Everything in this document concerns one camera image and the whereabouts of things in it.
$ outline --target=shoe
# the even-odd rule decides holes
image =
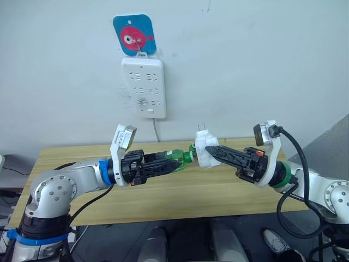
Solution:
[[[268,247],[270,247],[270,249],[277,255],[284,251],[292,250],[287,242],[271,229],[263,230],[263,238]]]

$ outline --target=blue tape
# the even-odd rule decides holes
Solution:
[[[11,229],[7,232],[7,237],[9,239],[15,239],[19,243],[26,245],[26,246],[41,246],[41,245],[48,245],[48,244],[52,244],[52,243],[56,243],[56,242],[65,240],[68,238],[68,233],[61,235],[61,236],[52,237],[50,239],[35,240],[35,239],[27,239],[27,238],[19,235],[15,229]]]
[[[109,180],[108,177],[108,163],[109,163],[110,159],[107,160],[103,160],[103,161],[99,161],[99,169],[102,172],[102,178],[104,183],[106,183],[108,186],[111,186],[112,183]]]

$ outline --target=white wall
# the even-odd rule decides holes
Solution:
[[[43,147],[109,144],[118,123],[155,141],[133,116],[112,26],[140,13],[165,65],[163,141],[193,139],[202,122],[252,136],[274,118],[305,146],[349,112],[347,0],[2,0],[0,153],[33,163]]]

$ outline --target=sticker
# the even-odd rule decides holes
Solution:
[[[147,15],[116,16],[113,25],[126,55],[135,56],[139,49],[148,55],[156,52],[153,26]]]

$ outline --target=floor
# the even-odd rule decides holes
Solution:
[[[309,233],[316,228],[312,225],[310,211],[287,212],[295,228],[300,233]],[[276,214],[220,217],[240,239],[250,261],[276,261],[275,256],[265,245],[261,235],[262,228],[277,231],[291,247],[308,256],[317,246],[317,239],[297,239],[285,232],[277,221]],[[210,218],[178,219],[141,223],[114,224],[106,227],[90,226],[73,252],[76,262],[88,261],[136,261],[142,244],[155,227],[164,227],[169,240],[169,262],[213,260],[210,248]],[[332,252],[324,252],[324,261],[331,261]]]

